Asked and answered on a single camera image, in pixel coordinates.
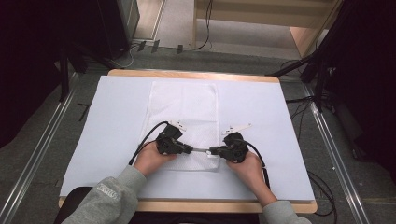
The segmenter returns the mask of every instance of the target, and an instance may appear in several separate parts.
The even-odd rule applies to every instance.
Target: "black cable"
[[[297,137],[297,141],[300,142],[300,135],[301,135],[301,129],[303,127],[303,117],[304,117],[304,113],[305,110],[312,104],[312,101],[308,102],[303,110],[303,114],[300,117],[300,127],[299,127],[299,131],[298,131],[298,137]]]
[[[302,60],[298,60],[298,59],[288,60],[288,61],[283,62],[283,63],[279,66],[279,71],[282,70],[282,67],[283,67],[286,63],[291,63],[291,62],[299,62],[299,63],[300,63],[300,66],[306,64],[306,63],[303,62]],[[297,69],[297,71],[298,71],[298,72],[300,73],[300,75],[301,75],[302,72],[300,71],[300,66],[297,67],[296,69]]]
[[[245,141],[243,139],[234,139],[234,141],[245,143],[246,145],[248,145],[251,148],[253,148],[253,150],[256,152],[257,156],[259,157],[260,162],[262,163],[262,172],[264,174],[265,184],[267,185],[268,189],[270,189],[271,188],[271,186],[270,186],[270,178],[268,177],[267,168],[265,167],[265,162],[262,159],[262,155],[260,154],[259,150],[257,148],[255,148],[253,145],[251,145],[248,141]]]
[[[298,111],[300,109],[301,106],[303,106],[304,104],[306,104],[306,102],[309,102],[309,100],[305,100],[302,104],[300,104],[299,106],[297,106],[296,110],[294,111],[294,114],[292,114],[290,117],[291,119],[294,119],[297,115],[299,115],[300,113],[303,112],[303,110]]]
[[[212,16],[212,8],[213,8],[213,0],[209,0],[209,4],[207,5],[206,16],[205,16],[205,21],[206,21],[206,41],[205,41],[205,43],[199,48],[186,49],[186,50],[198,50],[198,49],[203,48],[206,45],[207,41],[209,40],[209,36],[210,36],[209,24],[210,24],[210,17]]]
[[[314,213],[317,216],[320,217],[326,217],[329,216],[331,213],[334,213],[334,223],[337,223],[338,220],[338,214],[337,214],[337,209],[335,207],[335,199],[334,199],[334,195],[332,194],[332,190],[330,189],[329,185],[326,184],[326,182],[320,178],[318,175],[315,175],[314,173],[307,171],[308,172],[308,177],[309,179],[316,185],[318,186],[318,188],[324,193],[324,195],[327,197],[327,199],[329,200],[330,204],[332,205],[332,210],[326,214],[320,214],[318,212]],[[320,180],[321,183],[323,183],[323,185],[326,187],[327,191],[329,191],[330,195],[328,192],[326,192],[326,190],[318,183],[317,180],[315,180],[311,175],[313,175],[315,178],[317,178],[318,180]]]
[[[168,121],[162,121],[159,124],[155,125],[154,128],[152,128],[148,134],[143,138],[142,142],[139,144],[139,146],[137,147],[136,152],[134,153],[134,155],[132,156],[131,160],[129,161],[129,164],[132,165],[134,164],[134,159],[136,158],[137,154],[139,154],[139,152],[142,150],[142,148],[145,146],[143,144],[145,144],[146,140],[149,138],[149,136],[162,124],[169,124]]]
[[[286,100],[286,104],[300,103],[301,101],[306,101],[306,100],[310,100],[313,98],[314,98],[314,96],[306,96],[306,97],[300,98],[300,99]]]

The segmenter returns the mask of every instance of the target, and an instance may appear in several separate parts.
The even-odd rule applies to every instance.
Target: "wooden table edge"
[[[122,70],[113,69],[108,72],[109,76],[117,77],[170,77],[170,78],[193,78],[209,80],[227,81],[251,81],[251,82],[274,82],[279,83],[277,77],[267,77],[266,75],[241,75],[212,72],[185,72],[172,70]]]
[[[62,207],[66,197],[60,197]],[[291,202],[296,213],[311,214],[318,210],[314,201]],[[220,202],[220,201],[169,201],[139,200],[136,211],[139,212],[199,212],[199,213],[262,213],[258,202]]]

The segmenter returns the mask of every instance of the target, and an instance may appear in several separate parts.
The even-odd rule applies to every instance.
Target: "white paper sheet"
[[[107,176],[119,175],[139,143],[153,81],[169,79],[101,78],[67,168],[61,196],[76,187],[94,186]],[[275,196],[280,200],[315,199],[279,83],[176,78],[172,81],[215,84],[219,94],[219,131],[230,125],[252,124],[241,134],[262,154]],[[223,159],[216,172],[159,171],[148,178],[138,197],[255,199]]]

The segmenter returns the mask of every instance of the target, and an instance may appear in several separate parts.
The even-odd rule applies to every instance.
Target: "hand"
[[[148,143],[137,155],[134,168],[144,176],[148,176],[158,170],[164,163],[174,160],[176,157],[177,155],[162,155],[158,152],[156,142]]]
[[[253,191],[262,207],[277,201],[276,196],[268,189],[262,175],[262,163],[256,154],[248,152],[241,163],[227,161],[239,178]]]

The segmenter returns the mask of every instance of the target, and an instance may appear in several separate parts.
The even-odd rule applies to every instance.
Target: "black handheld controller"
[[[193,148],[187,144],[177,141],[183,135],[181,131],[170,124],[166,125],[163,131],[156,138],[157,149],[161,154],[190,154]]]
[[[224,138],[226,146],[211,147],[209,151],[212,155],[219,155],[227,161],[240,163],[248,153],[248,146],[243,140],[241,133],[230,133]]]

